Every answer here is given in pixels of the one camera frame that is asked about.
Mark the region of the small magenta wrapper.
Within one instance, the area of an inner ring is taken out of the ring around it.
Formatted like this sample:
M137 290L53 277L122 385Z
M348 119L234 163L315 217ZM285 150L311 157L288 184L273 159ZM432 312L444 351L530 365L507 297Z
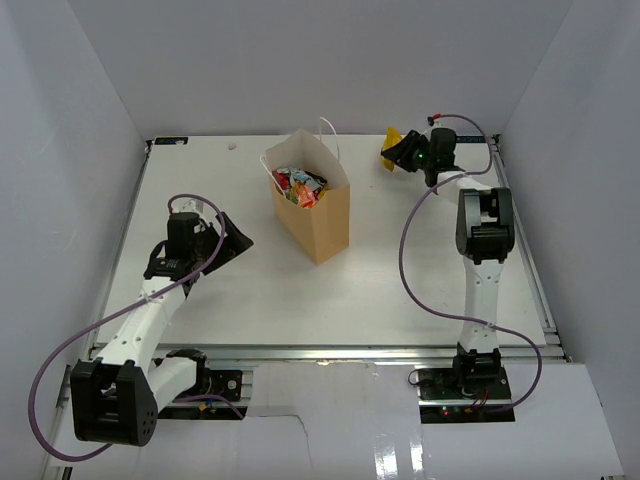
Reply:
M282 189L286 189L290 186L289 175L287 173L280 172L279 170L274 170L272 174L276 183Z

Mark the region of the orange fruit candy bag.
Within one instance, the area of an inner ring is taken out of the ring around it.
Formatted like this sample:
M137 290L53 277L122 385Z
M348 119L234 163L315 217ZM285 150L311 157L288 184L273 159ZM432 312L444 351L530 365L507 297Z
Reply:
M296 182L288 189L286 196L295 205L310 209L318 202L318 194L320 192L320 189L312 190L306 184Z

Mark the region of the silver wrapper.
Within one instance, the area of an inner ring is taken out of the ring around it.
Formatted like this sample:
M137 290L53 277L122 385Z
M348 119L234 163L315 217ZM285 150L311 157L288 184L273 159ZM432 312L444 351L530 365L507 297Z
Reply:
M287 173L289 175L289 181L290 181L290 186L286 189L282 189L275 181L276 185L282 190L282 191L286 191L288 190L292 185L294 185L296 182L301 182L303 184L305 184L305 180L306 180L306 170L303 170L301 168L297 168L297 167L281 167L275 170L279 170L280 172L283 173Z

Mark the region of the small yellow candy wrapper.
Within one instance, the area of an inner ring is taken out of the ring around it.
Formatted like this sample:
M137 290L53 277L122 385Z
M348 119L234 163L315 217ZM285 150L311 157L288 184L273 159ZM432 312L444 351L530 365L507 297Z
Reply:
M394 147L395 145L397 145L399 142L402 141L402 139L403 139L403 135L396 128L391 126L387 128L385 140L382 144L381 155L379 156L379 159L380 159L381 165L389 172L394 171L395 164L391 160L384 157L382 153Z

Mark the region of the purple M&M's packet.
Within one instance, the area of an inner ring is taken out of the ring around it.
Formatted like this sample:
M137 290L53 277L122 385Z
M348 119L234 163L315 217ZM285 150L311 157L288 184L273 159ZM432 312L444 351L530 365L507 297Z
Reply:
M313 174L312 172L306 171L305 174L305 185L316 197L318 197L320 192L327 187L327 180L322 176Z

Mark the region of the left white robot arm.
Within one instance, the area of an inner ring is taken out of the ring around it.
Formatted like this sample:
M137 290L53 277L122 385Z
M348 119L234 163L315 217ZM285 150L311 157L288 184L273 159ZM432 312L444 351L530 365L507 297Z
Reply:
M222 232L190 207L170 214L167 237L152 250L143 273L141 306L125 314L119 330L94 360L80 361L72 369L77 439L142 447L167 405L210 393L212 377L203 352L183 348L163 358L155 352L198 279L253 245L227 214L216 218Z

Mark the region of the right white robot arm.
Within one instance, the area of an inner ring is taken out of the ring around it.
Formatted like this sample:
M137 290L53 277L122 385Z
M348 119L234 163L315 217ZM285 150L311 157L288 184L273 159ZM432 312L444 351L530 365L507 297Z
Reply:
M385 167L422 172L434 193L457 207L455 244L465 271L462 332L451 384L461 397L484 394L499 379L501 354L495 323L504 263L515 245L511 192L485 185L455 164L456 133L436 127L429 136L390 128L383 143Z

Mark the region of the brown paper bag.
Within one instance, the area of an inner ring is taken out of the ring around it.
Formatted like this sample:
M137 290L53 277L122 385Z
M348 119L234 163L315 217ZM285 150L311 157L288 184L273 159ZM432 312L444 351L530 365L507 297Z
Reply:
M320 265L349 246L350 182L341 162L340 148L331 150L322 135L299 129L260 157L267 171L276 217L310 259ZM310 209L288 200L275 183L272 171L297 167L327 180L318 202Z

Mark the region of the aluminium front rail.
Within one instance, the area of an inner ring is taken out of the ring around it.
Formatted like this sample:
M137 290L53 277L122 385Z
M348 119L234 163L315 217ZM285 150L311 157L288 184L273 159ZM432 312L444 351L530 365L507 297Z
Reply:
M158 348L152 358L161 358L177 348L177 345L164 345ZM204 352L209 360L222 361L421 361L451 360L456 354L452 348L428 347L296 347L296 346L220 346L196 345L192 348ZM546 360L564 360L564 351L559 345L539 347L541 356ZM504 360L535 360L536 355L531 347L503 347L501 356Z

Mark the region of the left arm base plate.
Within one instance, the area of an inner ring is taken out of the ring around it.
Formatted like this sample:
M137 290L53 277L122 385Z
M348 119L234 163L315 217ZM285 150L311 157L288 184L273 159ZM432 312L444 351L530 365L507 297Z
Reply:
M205 369L199 384L184 391L177 401L159 414L171 420L242 420L247 407L241 406L243 372Z

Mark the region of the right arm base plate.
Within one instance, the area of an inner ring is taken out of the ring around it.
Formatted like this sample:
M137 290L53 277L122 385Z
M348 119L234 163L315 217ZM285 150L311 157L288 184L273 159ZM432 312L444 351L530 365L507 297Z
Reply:
M407 377L419 398L422 425L513 423L512 395L504 368L487 385L462 387L452 368L420 368Z

